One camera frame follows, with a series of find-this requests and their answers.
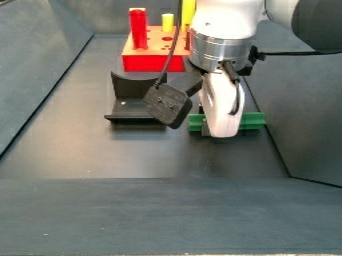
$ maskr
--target yellow peg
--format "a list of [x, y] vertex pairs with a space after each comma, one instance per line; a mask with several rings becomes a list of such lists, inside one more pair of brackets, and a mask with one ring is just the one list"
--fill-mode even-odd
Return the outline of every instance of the yellow peg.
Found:
[[197, 0], [183, 0], [182, 12], [182, 31], [186, 31], [186, 25], [191, 25], [195, 15]]
[[173, 32], [174, 31], [174, 14], [165, 13], [162, 15], [163, 19], [163, 32]]

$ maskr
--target red peg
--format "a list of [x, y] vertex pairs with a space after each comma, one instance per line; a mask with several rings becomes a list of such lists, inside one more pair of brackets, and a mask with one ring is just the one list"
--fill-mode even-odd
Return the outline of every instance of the red peg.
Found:
[[145, 8], [130, 9], [131, 31], [134, 40], [134, 50], [138, 48], [149, 49], [147, 47], [147, 19]]

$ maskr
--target white cylinder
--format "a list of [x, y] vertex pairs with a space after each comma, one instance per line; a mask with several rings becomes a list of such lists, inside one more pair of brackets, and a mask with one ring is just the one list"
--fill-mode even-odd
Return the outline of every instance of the white cylinder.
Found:
[[263, 19], [265, 0], [198, 0], [193, 28], [201, 34], [221, 39], [254, 36]]

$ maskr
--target black tool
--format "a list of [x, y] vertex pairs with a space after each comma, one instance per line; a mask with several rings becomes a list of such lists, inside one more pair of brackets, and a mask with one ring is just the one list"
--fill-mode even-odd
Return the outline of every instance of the black tool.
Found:
[[193, 108], [186, 92], [161, 84], [150, 88], [145, 101], [149, 114], [173, 129], [179, 128]]

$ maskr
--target gray floor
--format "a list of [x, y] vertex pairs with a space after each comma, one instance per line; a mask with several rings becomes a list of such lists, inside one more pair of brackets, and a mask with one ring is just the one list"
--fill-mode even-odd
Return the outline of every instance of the gray floor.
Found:
[[342, 253], [342, 190], [288, 178], [265, 129], [103, 118], [123, 42], [91, 41], [0, 161], [0, 255]]
[[[266, 129], [219, 140], [190, 134], [187, 123], [179, 130], [111, 125], [103, 118], [114, 102], [110, 71], [154, 76], [123, 73], [123, 38], [92, 39], [0, 161], [0, 178], [286, 177]], [[246, 111], [255, 111], [246, 92]]]
[[342, 252], [342, 190], [293, 179], [2, 180], [0, 194], [0, 254]]

